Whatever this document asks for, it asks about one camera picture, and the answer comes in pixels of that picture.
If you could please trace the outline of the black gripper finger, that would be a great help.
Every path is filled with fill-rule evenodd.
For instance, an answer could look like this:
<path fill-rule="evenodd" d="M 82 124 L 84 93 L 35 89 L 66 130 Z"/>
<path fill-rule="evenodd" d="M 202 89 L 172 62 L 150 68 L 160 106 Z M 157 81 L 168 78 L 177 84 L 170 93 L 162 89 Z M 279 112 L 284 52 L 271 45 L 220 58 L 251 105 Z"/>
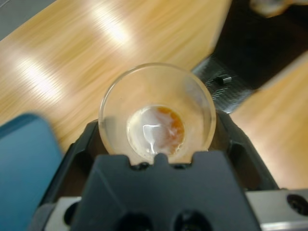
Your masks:
<path fill-rule="evenodd" d="M 28 226 L 30 231 L 68 231 L 94 159 L 107 151 L 99 135 L 99 123 L 88 123 L 72 143 Z"/>
<path fill-rule="evenodd" d="M 213 52 L 192 71 L 206 85 L 216 109 L 231 113 L 307 49 L 306 5 L 266 18 L 248 1 L 234 0 Z"/>
<path fill-rule="evenodd" d="M 230 115 L 216 111 L 216 130 L 209 150 L 224 152 L 245 191 L 278 190 L 279 186 L 248 136 Z"/>

